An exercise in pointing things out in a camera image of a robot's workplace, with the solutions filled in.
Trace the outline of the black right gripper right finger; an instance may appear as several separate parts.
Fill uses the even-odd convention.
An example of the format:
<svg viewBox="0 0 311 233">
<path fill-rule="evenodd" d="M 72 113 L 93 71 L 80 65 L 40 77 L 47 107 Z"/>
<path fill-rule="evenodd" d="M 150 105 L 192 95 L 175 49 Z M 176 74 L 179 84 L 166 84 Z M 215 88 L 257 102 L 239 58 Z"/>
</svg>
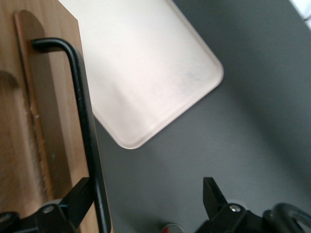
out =
<svg viewBox="0 0 311 233">
<path fill-rule="evenodd" d="M 238 203 L 228 202 L 212 177 L 203 178 L 203 204 L 209 220 L 214 219 L 224 209 L 233 213 L 247 210 Z"/>
</svg>

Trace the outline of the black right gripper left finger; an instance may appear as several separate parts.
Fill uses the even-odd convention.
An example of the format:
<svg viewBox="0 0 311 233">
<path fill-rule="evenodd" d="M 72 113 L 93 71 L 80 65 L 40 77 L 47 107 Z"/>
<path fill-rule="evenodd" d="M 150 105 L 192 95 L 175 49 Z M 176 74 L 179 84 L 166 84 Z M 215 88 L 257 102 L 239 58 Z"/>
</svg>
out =
<svg viewBox="0 0 311 233">
<path fill-rule="evenodd" d="M 76 233 L 94 202 L 91 181 L 82 178 L 58 204 L 51 203 L 35 214 L 38 233 Z"/>
</svg>

